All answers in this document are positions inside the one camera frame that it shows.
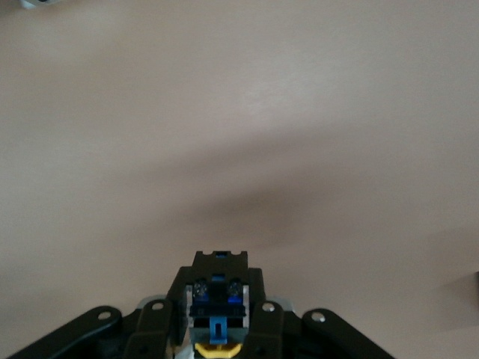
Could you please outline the white drawer cabinet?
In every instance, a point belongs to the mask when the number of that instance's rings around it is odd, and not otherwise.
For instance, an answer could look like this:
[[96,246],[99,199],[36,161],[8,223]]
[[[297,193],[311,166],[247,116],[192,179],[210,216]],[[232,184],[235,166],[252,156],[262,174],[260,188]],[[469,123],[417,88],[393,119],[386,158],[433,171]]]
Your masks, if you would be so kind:
[[32,10],[37,7],[50,6],[56,4],[62,0],[19,0],[21,6],[26,10]]

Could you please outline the yellow push button switch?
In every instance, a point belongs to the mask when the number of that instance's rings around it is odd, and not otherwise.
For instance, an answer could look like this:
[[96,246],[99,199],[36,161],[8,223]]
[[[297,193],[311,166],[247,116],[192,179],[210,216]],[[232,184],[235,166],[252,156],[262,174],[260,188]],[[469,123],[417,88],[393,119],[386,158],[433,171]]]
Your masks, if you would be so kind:
[[248,254],[195,254],[186,286],[187,331],[197,359],[234,359],[250,322]]

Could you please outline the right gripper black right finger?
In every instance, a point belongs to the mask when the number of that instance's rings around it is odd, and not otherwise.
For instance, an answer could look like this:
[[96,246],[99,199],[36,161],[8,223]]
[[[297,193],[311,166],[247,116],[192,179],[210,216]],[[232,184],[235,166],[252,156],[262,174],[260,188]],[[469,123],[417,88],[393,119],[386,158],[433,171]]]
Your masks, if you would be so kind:
[[391,359],[385,349],[333,311],[297,316],[268,300],[261,269],[248,270],[251,317],[242,359]]

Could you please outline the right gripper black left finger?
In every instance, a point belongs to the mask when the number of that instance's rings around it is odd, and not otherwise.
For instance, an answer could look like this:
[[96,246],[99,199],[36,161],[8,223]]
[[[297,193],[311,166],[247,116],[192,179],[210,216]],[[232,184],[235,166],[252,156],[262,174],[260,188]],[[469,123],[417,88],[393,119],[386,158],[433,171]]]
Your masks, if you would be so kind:
[[176,305],[188,269],[179,269],[168,294],[143,300],[131,314],[110,306],[90,309],[7,359],[171,359],[180,344]]

